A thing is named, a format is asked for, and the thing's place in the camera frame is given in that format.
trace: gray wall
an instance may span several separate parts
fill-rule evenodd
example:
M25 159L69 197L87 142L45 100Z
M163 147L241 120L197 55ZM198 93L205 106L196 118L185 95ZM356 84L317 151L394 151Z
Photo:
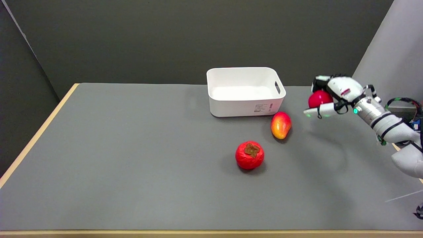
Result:
M395 0L354 73L361 83L374 84L384 102L394 97L423 101L422 13L422 0Z
M57 101L39 64L0 3L0 177Z
M206 84L269 66L352 75L392 0L6 0L59 96L73 83Z

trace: wooden table edge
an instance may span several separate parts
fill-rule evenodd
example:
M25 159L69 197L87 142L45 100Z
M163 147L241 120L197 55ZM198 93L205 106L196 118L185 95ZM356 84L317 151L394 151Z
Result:
M79 83L75 83L71 89L66 93L65 97L59 102L59 104L56 106L56 108L53 110L53 112L50 114L49 117L47 117L46 121L42 124L40 129L35 133L35 135L31 138L31 140L28 142L28 144L25 146L25 148L21 151L21 153L16 157L15 161L10 165L10 167L6 170L6 172L3 174L3 176L0 178L0 189L3 187L3 185L6 183L6 181L10 178L12 173L15 171L15 169L19 166L19 164L22 162L22 160L25 158L25 156L28 154L28 152L32 149L34 144L37 142L37 140L40 138L40 136L43 134L43 132L47 129L51 121L54 119L54 117L57 115L57 113L60 111L60 109L63 107L63 105L66 103L66 101L69 99L69 97L72 95L72 93L75 91Z
M75 91L79 83L75 83L60 103L56 106L50 116L42 124L40 129L31 138L22 152L18 155L9 169L0 178L0 188L6 183L18 165L47 129L51 121ZM369 238L390 238L390 237L422 237L423 231L393 231L393 230L25 230L25 231L0 231L2 238L75 238L84 236L85 238L209 238L220 236L224 238L337 238L343 237L366 237Z
M2 238L421 238L423 231L391 230L39 230L0 231Z

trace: white wall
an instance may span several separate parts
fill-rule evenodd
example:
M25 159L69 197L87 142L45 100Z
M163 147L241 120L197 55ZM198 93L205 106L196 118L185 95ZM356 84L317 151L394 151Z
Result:
M393 97L423 101L423 0L395 0L353 78L372 83L384 105Z

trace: bin handle hole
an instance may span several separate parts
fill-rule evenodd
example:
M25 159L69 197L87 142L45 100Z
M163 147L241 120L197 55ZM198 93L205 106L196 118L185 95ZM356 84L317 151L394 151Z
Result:
M276 81L275 81L275 88L277 90L277 94L280 94L280 88Z

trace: label sticker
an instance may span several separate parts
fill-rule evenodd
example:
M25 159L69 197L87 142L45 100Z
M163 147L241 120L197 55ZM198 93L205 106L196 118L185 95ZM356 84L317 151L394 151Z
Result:
M254 108L254 112L266 111L267 108L268 108L268 104L256 104Z

